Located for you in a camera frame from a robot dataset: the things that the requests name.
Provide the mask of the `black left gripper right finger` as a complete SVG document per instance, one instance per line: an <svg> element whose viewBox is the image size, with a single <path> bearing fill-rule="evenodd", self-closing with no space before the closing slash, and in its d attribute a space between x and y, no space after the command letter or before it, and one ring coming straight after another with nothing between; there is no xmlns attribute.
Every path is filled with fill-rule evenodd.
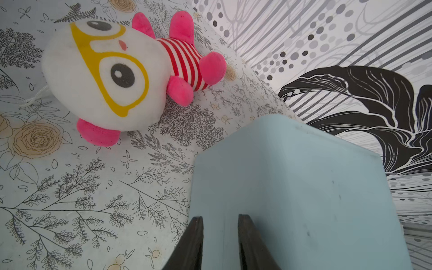
<svg viewBox="0 0 432 270"><path fill-rule="evenodd" d="M242 270L280 270L249 215L238 215L238 244Z"/></svg>

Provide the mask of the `light blue drawer cabinet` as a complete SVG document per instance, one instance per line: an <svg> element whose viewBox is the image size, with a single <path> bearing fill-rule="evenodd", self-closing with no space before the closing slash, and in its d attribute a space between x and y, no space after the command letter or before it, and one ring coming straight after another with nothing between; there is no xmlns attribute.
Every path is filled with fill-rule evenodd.
<svg viewBox="0 0 432 270"><path fill-rule="evenodd" d="M284 115L196 157L190 216L204 222L203 269L240 268L240 214L283 270L412 268L380 156Z"/></svg>

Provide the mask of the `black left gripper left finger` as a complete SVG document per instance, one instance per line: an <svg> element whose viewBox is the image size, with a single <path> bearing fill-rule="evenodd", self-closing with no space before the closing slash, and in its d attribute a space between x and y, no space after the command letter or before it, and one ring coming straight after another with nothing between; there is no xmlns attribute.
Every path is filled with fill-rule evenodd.
<svg viewBox="0 0 432 270"><path fill-rule="evenodd" d="M203 219L193 217L162 270L201 270L203 242Z"/></svg>

